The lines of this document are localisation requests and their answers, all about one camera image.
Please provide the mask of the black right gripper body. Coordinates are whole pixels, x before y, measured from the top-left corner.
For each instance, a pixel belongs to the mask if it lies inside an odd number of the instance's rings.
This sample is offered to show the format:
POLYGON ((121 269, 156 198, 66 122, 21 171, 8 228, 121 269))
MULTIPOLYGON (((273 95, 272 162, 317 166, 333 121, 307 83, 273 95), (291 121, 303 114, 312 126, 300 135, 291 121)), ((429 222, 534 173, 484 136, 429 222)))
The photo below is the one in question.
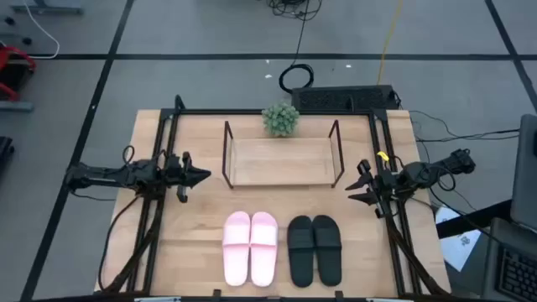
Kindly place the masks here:
MULTIPOLYGON (((370 163, 366 159, 359 162, 357 170, 360 175, 367 172, 373 175, 371 173, 370 163)), ((378 195, 378 203, 372 205, 377 207, 375 210, 377 218, 395 217, 398 215, 398 211, 392 209, 394 177, 388 170, 382 169, 377 175, 373 176, 373 182, 367 186, 366 190, 374 191, 378 195)))

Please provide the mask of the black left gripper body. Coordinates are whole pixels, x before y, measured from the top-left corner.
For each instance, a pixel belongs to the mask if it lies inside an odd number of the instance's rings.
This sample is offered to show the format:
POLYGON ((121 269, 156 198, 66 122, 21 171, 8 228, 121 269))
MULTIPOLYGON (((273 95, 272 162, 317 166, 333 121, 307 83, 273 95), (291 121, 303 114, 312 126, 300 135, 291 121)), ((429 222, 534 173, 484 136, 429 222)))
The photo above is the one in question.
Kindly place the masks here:
POLYGON ((164 183, 171 187, 176 185, 177 198, 181 203, 188 201, 188 196, 185 193, 187 187, 192 187, 192 160, 189 152, 184 152, 182 156, 170 154, 164 164, 164 183))

